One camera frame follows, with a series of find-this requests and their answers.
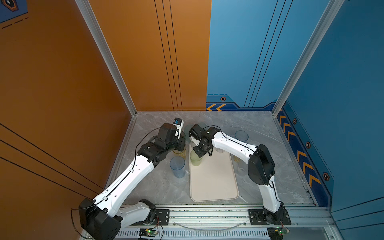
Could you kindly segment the clear ribbed glass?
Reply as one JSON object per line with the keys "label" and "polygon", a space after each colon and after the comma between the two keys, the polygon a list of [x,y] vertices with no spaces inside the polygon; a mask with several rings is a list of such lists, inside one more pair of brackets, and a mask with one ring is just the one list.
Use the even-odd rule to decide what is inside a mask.
{"label": "clear ribbed glass", "polygon": [[214,148],[214,150],[219,153],[219,154],[223,154],[225,152],[225,150],[223,149],[220,149],[220,148]]}

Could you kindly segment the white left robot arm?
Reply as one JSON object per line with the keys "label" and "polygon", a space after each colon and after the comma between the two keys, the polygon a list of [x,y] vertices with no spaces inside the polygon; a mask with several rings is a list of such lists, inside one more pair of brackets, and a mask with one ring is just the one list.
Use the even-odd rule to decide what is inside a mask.
{"label": "white left robot arm", "polygon": [[83,200],[77,211],[81,227],[94,240],[113,240],[121,228],[135,223],[150,225],[155,222],[156,206],[143,199],[137,204],[123,207],[122,204],[167,154],[185,146],[184,122],[175,118],[172,124],[163,124],[158,134],[136,149],[134,160],[126,170],[93,200]]}

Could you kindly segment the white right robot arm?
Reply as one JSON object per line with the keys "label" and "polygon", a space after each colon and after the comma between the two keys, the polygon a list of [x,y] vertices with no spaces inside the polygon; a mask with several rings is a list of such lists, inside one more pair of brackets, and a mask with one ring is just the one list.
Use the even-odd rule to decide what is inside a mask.
{"label": "white right robot arm", "polygon": [[189,130],[194,152],[201,158],[210,156],[214,148],[228,152],[248,165],[249,178],[258,185],[263,210],[254,217],[266,225],[291,225],[291,218],[280,200],[275,184],[275,162],[267,146],[250,145],[225,134],[218,126],[202,128],[198,124]]}

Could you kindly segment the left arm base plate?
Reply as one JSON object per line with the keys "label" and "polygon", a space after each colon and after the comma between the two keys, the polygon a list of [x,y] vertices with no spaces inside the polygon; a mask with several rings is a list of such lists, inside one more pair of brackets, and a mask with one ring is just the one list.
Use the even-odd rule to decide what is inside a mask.
{"label": "left arm base plate", "polygon": [[170,210],[169,209],[156,209],[154,219],[151,222],[137,222],[133,226],[155,226],[160,221],[160,225],[167,226],[170,220]]}

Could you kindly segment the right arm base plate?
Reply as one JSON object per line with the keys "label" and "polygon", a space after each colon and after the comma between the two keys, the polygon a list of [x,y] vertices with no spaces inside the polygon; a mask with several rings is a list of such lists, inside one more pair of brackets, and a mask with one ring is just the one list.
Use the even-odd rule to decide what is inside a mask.
{"label": "right arm base plate", "polygon": [[292,224],[289,213],[285,209],[280,209],[276,213],[259,209],[248,210],[251,225],[281,225],[290,226]]}

